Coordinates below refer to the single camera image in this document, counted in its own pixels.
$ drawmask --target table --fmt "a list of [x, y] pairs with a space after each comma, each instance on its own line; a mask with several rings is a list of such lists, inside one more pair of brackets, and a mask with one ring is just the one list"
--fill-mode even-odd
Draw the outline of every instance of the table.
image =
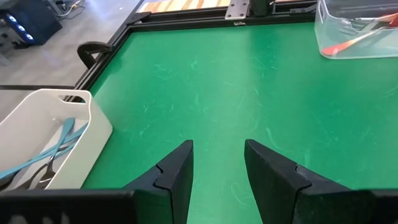
[[[276, 2], [287, 2], [294, 0], [276, 0]], [[231, 0], [161, 0], [144, 2], [138, 12], [170, 12], [187, 9], [204, 9], [208, 7], [228, 6]]]
[[351, 189], [398, 186], [396, 58], [326, 59], [311, 22], [133, 26], [76, 86], [114, 127], [83, 188], [121, 187], [186, 139], [195, 158], [189, 223], [261, 222], [245, 139]]

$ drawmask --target blue light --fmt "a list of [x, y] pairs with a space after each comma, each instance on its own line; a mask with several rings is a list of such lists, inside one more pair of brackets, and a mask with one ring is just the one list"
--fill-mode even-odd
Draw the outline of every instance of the blue light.
[[12, 22], [17, 22], [17, 20], [15, 19], [14, 16], [7, 15], [7, 17], [8, 17], [8, 19], [10, 19]]
[[26, 34], [26, 37], [27, 37], [29, 40], [33, 40], [33, 37], [32, 37], [30, 34]]
[[18, 25], [18, 29], [21, 30], [21, 31], [25, 31], [25, 28], [23, 26], [21, 26], [21, 25]]

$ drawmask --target gray floor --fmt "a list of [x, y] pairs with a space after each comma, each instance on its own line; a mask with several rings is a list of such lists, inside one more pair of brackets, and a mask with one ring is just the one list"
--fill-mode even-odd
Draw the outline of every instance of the gray floor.
[[[8, 52], [11, 64], [0, 65], [0, 83], [74, 85], [86, 70], [77, 56], [77, 46], [93, 40], [107, 42], [138, 2], [139, 0], [86, 0], [85, 11], [73, 20], [61, 21], [63, 29], [45, 45]], [[0, 121], [28, 93], [1, 90]]]

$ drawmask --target white plastic basket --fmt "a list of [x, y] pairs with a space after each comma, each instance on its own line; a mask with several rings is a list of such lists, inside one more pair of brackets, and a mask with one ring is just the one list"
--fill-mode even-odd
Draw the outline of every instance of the white plastic basket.
[[[79, 96], [85, 102], [66, 102], [65, 96]], [[0, 171], [22, 164], [55, 145], [64, 120], [70, 117], [75, 118], [73, 132], [86, 123], [88, 126], [75, 147], [54, 161], [57, 174], [46, 189], [80, 188], [112, 133], [111, 124], [88, 91], [41, 89], [28, 95], [0, 124]], [[21, 170], [7, 189], [24, 183], [48, 160]]]

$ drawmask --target cable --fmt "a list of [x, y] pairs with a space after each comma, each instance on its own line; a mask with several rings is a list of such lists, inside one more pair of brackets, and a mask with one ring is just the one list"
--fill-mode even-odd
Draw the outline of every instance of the cable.
[[64, 19], [73, 19], [76, 16], [80, 15], [86, 9], [86, 7], [84, 6], [85, 2], [86, 2], [86, 0], [78, 0], [72, 6], [70, 6], [70, 9], [68, 10], [67, 13], [61, 14], [61, 15], [57, 15], [57, 16], [58, 17], [67, 17], [73, 10], [76, 10], [78, 8], [82, 8], [83, 10], [81, 10], [81, 12], [79, 12], [77, 15], [73, 16], [72, 18], [64, 18]]
[[79, 7], [77, 7], [77, 9], [78, 9], [78, 8], [82, 8], [82, 10], [81, 10], [78, 14], [72, 16], [71, 18], [64, 17], [64, 18], [61, 18], [61, 19], [74, 19], [75, 17], [79, 16], [79, 15], [86, 9], [85, 6], [79, 6]]

